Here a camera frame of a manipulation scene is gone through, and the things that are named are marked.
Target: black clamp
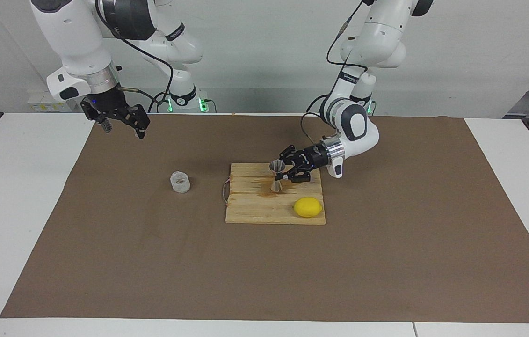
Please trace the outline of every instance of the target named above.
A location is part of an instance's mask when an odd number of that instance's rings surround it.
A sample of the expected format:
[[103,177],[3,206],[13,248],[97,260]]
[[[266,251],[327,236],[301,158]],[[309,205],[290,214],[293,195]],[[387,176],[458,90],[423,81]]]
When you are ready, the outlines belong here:
[[285,165],[293,167],[285,173],[277,173],[275,181],[289,180],[291,182],[309,182],[310,172],[323,167],[329,163],[326,148],[322,143],[317,143],[303,150],[296,150],[296,147],[289,145],[279,154],[279,159]]
[[84,98],[79,105],[81,105],[83,113],[85,113],[85,116],[90,121],[96,121],[98,124],[102,124],[107,118],[116,119],[134,128],[139,139],[144,139],[144,136],[146,136],[146,128],[150,124],[150,118],[140,104],[132,107],[128,105],[117,107],[104,112],[94,109],[87,98]]

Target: green indicator light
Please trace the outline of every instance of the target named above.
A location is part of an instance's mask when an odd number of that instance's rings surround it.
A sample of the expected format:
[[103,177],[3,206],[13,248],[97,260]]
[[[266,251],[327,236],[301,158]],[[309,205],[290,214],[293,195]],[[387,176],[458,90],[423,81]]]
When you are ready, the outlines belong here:
[[375,110],[376,110],[376,101],[370,101],[369,102],[369,107],[366,110],[367,115],[369,115],[369,116],[375,115]]
[[202,98],[198,98],[198,100],[200,101],[200,111],[208,112],[208,104]]

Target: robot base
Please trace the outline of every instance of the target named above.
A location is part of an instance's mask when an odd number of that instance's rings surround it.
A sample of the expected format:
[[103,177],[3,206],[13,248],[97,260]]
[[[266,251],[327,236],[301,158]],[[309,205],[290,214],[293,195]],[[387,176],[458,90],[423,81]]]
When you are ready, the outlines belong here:
[[185,105],[178,105],[172,99],[168,99],[168,113],[207,113],[209,112],[206,90],[199,89],[198,94]]

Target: black cable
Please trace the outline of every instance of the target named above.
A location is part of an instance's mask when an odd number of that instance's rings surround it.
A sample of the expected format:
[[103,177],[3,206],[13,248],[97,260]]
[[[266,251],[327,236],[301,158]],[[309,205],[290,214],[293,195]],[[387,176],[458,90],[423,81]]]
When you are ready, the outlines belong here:
[[337,36],[335,37],[335,40],[333,40],[333,43],[331,43],[331,46],[329,47],[329,50],[326,52],[326,61],[329,62],[330,64],[335,64],[336,66],[356,66],[358,68],[362,68],[364,69],[364,71],[368,71],[369,70],[369,67],[367,66],[362,66],[360,64],[352,64],[352,63],[347,63],[348,61],[348,58],[349,58],[349,55],[348,57],[346,58],[346,61],[341,63],[341,62],[333,62],[332,60],[330,60],[330,56],[331,56],[331,50],[333,49],[333,47],[335,47],[335,43],[337,43],[337,40],[339,40],[339,38],[343,35],[343,33],[345,32],[345,30],[348,28],[350,22],[352,22],[352,18],[354,17],[354,15],[356,15],[356,13],[358,13],[358,11],[360,10],[360,7],[362,7],[362,4],[363,2],[360,1],[360,4],[358,4],[358,6],[356,7],[356,9],[354,9],[354,12],[352,13],[352,15],[350,15],[348,17],[348,20],[345,21],[345,23],[343,24],[343,26],[341,27],[341,29],[339,30],[339,33],[337,34]]
[[376,102],[375,102],[375,101],[370,102],[371,105],[372,105],[373,103],[375,104],[375,108],[373,109],[373,113],[372,113],[371,116],[374,116],[374,115],[375,115],[375,111],[376,111]]
[[[339,73],[343,72],[343,70],[345,69],[345,66],[346,66],[346,64],[344,63],[343,66],[341,67],[341,70],[339,71]],[[339,83],[339,76],[337,76],[337,79],[335,79],[335,83],[333,83],[333,87],[331,88],[331,91],[329,92],[328,96],[331,96],[333,91],[335,91],[335,87],[337,87],[337,83]]]
[[310,105],[308,105],[308,108],[305,109],[306,112],[310,112],[310,109],[312,109],[312,107],[314,106],[314,104],[316,104],[316,102],[318,102],[318,100],[320,100],[321,98],[326,98],[328,96],[328,94],[325,94],[325,95],[320,95],[318,97],[316,97],[312,103]]
[[320,115],[318,115],[318,113],[307,112],[307,113],[304,113],[302,115],[302,117],[300,118],[300,128],[301,128],[302,132],[305,134],[306,137],[308,137],[308,139],[311,141],[312,145],[314,145],[315,142],[312,140],[312,138],[309,136],[309,134],[307,132],[305,132],[305,129],[304,129],[304,118],[307,115],[314,115],[314,116],[316,116],[318,118],[320,118]]
[[145,92],[145,91],[142,91],[138,88],[126,88],[126,87],[119,87],[119,90],[120,91],[126,91],[126,92],[136,92],[138,94],[143,94],[144,96],[146,96],[147,98],[150,98],[150,100],[152,101],[152,103],[158,103],[158,101],[156,100],[156,98],[154,98],[153,96],[151,96],[149,93]]
[[218,111],[217,111],[217,102],[214,102],[213,100],[204,100],[204,102],[206,102],[206,103],[212,102],[212,104],[215,106],[215,113],[218,113]]
[[148,56],[149,58],[152,58],[154,60],[157,60],[158,62],[161,62],[162,64],[166,65],[170,70],[171,70],[171,76],[169,77],[168,79],[168,84],[167,84],[167,88],[164,90],[164,93],[168,93],[168,91],[171,89],[171,83],[173,83],[173,75],[174,75],[174,70],[173,70],[173,66],[171,66],[168,62],[166,62],[165,60],[162,60],[154,55],[152,55],[151,53],[148,53],[147,51],[144,51],[143,49],[141,49],[140,47],[136,46],[135,44],[132,44],[131,42],[125,40],[125,38],[123,38],[121,35],[119,35],[119,33],[116,32],[116,30],[112,29],[109,24],[106,22],[106,20],[104,19],[104,17],[102,17],[102,13],[100,13],[100,6],[98,5],[98,0],[94,0],[94,7],[96,8],[96,13],[98,14],[98,17],[100,18],[100,21],[102,21],[102,23],[104,24],[104,26],[106,26],[106,28],[108,28],[110,30],[110,32],[113,34],[113,36],[121,41],[123,41],[126,45],[129,45],[129,47],[135,49],[136,51],[142,53],[143,55],[146,55]]
[[[164,97],[162,98],[162,100],[159,101],[158,97],[160,97],[161,95],[164,96]],[[159,92],[156,96],[154,96],[154,100],[156,100],[156,102],[152,101],[150,103],[150,106],[148,107],[147,113],[151,113],[152,107],[154,106],[154,103],[156,103],[156,105],[157,105],[157,112],[158,112],[158,107],[167,100],[167,96],[166,96],[166,94],[164,92]]]

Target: metal jigger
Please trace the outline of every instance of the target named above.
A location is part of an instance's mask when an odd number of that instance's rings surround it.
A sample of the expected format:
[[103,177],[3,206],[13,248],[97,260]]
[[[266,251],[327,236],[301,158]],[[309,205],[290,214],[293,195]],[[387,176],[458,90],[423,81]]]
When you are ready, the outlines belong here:
[[[282,173],[283,170],[285,170],[285,162],[281,160],[273,160],[270,162],[270,168],[271,171],[277,175],[277,173]],[[272,190],[275,193],[280,193],[283,190],[283,186],[281,185],[281,181],[273,181],[273,185],[270,186],[270,190]]]

